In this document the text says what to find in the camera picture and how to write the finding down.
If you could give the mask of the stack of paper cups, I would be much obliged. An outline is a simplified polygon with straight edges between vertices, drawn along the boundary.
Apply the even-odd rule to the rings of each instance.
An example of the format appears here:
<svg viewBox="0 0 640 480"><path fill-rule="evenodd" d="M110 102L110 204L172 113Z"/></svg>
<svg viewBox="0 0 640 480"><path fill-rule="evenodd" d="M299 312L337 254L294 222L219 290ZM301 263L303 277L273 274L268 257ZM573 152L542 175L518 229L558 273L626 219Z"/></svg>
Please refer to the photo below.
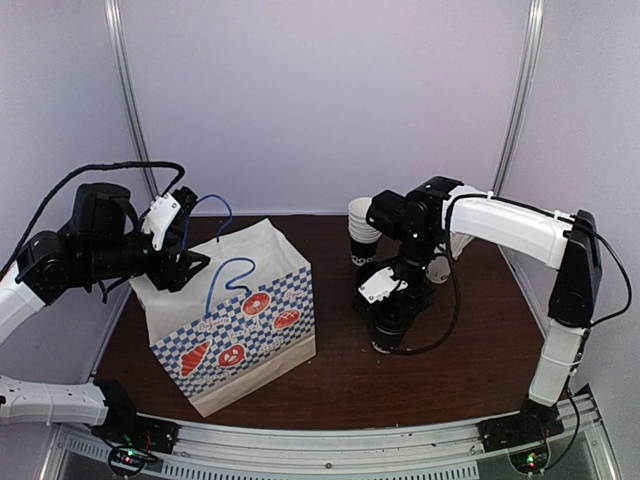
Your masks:
<svg viewBox="0 0 640 480"><path fill-rule="evenodd" d="M371 203L371 197L359 197L348 205L351 261L357 266L374 260L381 237L381 233L367 223Z"/></svg>

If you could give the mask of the blue checkered paper bag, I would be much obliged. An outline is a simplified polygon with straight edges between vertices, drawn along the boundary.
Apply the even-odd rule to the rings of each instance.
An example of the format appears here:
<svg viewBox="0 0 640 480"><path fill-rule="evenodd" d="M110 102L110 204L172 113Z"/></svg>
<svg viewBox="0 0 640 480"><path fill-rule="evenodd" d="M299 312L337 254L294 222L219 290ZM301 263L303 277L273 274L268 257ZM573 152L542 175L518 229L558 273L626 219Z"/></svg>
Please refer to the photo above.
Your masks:
<svg viewBox="0 0 640 480"><path fill-rule="evenodd" d="M315 356L313 276L268 218L192 250L210 263L180 291L131 285L151 351L207 417Z"/></svg>

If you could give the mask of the black cup lid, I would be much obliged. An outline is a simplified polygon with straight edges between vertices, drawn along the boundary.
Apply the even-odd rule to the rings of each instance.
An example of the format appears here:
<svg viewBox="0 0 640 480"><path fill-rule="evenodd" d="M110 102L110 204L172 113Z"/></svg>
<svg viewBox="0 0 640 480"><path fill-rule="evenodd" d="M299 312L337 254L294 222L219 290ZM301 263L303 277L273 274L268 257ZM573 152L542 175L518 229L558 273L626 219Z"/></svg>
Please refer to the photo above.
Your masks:
<svg viewBox="0 0 640 480"><path fill-rule="evenodd" d="M373 326L387 335L404 335L414 320L415 313L405 304L379 302L373 308Z"/></svg>

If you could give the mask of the black paper coffee cup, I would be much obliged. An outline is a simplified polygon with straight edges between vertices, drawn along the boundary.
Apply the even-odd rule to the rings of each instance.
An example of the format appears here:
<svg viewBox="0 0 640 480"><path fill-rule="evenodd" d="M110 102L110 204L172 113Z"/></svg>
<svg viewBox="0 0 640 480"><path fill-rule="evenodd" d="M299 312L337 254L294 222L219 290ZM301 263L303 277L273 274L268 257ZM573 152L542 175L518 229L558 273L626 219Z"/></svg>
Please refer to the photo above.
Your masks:
<svg viewBox="0 0 640 480"><path fill-rule="evenodd" d="M367 315L367 330L372 345L383 353L391 353L414 323L415 315L396 304L378 303Z"/></svg>

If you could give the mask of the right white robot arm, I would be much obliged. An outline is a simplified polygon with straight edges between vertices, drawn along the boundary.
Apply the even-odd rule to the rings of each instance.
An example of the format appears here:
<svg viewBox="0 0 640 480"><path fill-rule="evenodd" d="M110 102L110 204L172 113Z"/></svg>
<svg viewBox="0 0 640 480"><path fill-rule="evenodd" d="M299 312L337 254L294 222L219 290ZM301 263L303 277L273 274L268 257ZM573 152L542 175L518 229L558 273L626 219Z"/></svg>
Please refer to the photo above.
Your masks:
<svg viewBox="0 0 640 480"><path fill-rule="evenodd" d="M372 346L403 355L400 344L432 302L439 259L452 265L457 239L481 239L534 258L556 271L549 331L535 374L513 419L519 440L535 440L551 424L550 410L578 367L592 328L602 267L593 215L538 209L436 176L406 195L385 190L371 199L368 227L399 243L395 257L365 262L353 307L366 321Z"/></svg>

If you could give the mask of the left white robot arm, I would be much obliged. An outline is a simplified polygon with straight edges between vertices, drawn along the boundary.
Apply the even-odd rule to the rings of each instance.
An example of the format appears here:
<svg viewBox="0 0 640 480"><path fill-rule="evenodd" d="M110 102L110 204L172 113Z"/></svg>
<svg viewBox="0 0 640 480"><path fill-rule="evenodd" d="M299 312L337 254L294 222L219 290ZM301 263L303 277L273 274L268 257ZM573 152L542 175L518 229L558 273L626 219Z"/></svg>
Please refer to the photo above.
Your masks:
<svg viewBox="0 0 640 480"><path fill-rule="evenodd" d="M198 197L187 187L157 197L143 216L130 191L116 184L80 185L69 221L42 231L18 250L1 280L1 337L52 305L65 292L98 286L102 296L145 277L175 293L210 262L184 245ZM137 442L144 424L116 381L62 385L1 379L1 422L75 423L106 428L123 444Z"/></svg>

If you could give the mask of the white cup holding straws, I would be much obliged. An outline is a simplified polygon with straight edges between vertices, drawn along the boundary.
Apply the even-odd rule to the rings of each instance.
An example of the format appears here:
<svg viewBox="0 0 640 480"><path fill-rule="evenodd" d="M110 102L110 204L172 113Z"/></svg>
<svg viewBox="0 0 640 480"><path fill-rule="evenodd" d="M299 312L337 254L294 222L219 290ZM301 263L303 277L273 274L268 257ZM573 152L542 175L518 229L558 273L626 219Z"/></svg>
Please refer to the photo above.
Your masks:
<svg viewBox="0 0 640 480"><path fill-rule="evenodd" d="M433 284L445 283L451 274L451 267L448 258L437 255L427 266L426 278Z"/></svg>

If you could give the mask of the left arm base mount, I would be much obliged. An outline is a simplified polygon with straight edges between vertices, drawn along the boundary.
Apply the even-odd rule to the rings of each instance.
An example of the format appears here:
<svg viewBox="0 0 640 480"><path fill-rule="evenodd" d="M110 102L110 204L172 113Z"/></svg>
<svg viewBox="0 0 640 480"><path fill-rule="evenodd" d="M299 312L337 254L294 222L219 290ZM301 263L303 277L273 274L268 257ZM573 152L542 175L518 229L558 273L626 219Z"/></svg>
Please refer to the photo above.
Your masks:
<svg viewBox="0 0 640 480"><path fill-rule="evenodd" d="M140 415L118 381L95 380L93 385L100 389L107 407L105 420L91 427L94 435L148 452L173 452L179 433L177 423Z"/></svg>

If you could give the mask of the aluminium front rail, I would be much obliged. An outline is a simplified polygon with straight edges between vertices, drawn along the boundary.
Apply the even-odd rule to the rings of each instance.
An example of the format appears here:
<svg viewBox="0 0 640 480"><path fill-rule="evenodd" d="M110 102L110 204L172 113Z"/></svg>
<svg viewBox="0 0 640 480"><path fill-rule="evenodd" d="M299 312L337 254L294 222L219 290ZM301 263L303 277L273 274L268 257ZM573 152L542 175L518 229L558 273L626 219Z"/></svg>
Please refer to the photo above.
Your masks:
<svg viewBox="0 0 640 480"><path fill-rule="evenodd" d="M622 479L591 395L578 396L580 430L566 456L544 475L522 474L509 449L484 448L490 417L362 430L269 430L173 420L174 450L132 479ZM105 443L85 427L54 430L36 479L118 479Z"/></svg>

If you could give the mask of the right aluminium post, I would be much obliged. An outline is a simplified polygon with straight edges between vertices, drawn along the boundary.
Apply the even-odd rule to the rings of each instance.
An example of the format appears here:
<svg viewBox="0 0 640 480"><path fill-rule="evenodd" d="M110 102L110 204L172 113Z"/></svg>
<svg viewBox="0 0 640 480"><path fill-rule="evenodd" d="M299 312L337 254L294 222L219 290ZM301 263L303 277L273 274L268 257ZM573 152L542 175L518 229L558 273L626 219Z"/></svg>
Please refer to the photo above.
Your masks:
<svg viewBox="0 0 640 480"><path fill-rule="evenodd" d="M545 1L531 0L527 16L524 43L511 113L503 141L493 191L500 194L506 185L523 126L525 111L536 72L543 35Z"/></svg>

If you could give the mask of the aluminium post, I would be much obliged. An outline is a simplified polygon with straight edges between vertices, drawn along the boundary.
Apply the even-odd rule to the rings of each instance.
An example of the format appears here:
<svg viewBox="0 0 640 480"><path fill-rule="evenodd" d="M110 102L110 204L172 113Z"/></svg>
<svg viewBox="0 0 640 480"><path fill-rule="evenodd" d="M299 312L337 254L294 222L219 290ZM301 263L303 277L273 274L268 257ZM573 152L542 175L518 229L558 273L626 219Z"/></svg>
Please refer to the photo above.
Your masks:
<svg viewBox="0 0 640 480"><path fill-rule="evenodd" d="M126 48L126 39L121 16L121 2L118 0L105 0L105 14L107 29L109 32L112 50L115 57L120 88L123 95L126 118L133 142L135 158L148 164L150 157L143 132L142 122L134 92L129 59Z"/></svg>
<svg viewBox="0 0 640 480"><path fill-rule="evenodd" d="M545 1L531 0L527 16L524 43L511 113L503 141L493 191L500 194L506 185L523 126L525 111L536 72L543 35Z"/></svg>

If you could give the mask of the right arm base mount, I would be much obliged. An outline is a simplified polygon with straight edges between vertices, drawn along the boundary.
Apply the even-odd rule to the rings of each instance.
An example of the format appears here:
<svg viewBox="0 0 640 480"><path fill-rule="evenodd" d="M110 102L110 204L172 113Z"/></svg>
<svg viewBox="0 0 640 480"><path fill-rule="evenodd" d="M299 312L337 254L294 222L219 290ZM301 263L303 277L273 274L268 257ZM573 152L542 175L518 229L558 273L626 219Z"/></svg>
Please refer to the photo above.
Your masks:
<svg viewBox="0 0 640 480"><path fill-rule="evenodd" d="M545 406L525 398L518 412L478 424L485 452L542 442L565 431L557 405Z"/></svg>

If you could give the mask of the left aluminium post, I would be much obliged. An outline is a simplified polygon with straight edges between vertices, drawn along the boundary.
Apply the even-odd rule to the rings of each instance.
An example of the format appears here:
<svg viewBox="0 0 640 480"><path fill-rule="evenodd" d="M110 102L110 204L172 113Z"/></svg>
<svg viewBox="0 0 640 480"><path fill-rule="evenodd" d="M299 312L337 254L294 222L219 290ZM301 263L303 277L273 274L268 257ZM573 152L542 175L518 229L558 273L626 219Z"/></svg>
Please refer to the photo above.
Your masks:
<svg viewBox="0 0 640 480"><path fill-rule="evenodd" d="M142 122L134 92L129 59L126 48L126 39L121 16L121 2L118 0L105 0L105 14L107 29L109 32L112 50L115 57L120 88L123 95L126 118L133 142L135 158L148 164L150 157L143 132Z"/></svg>

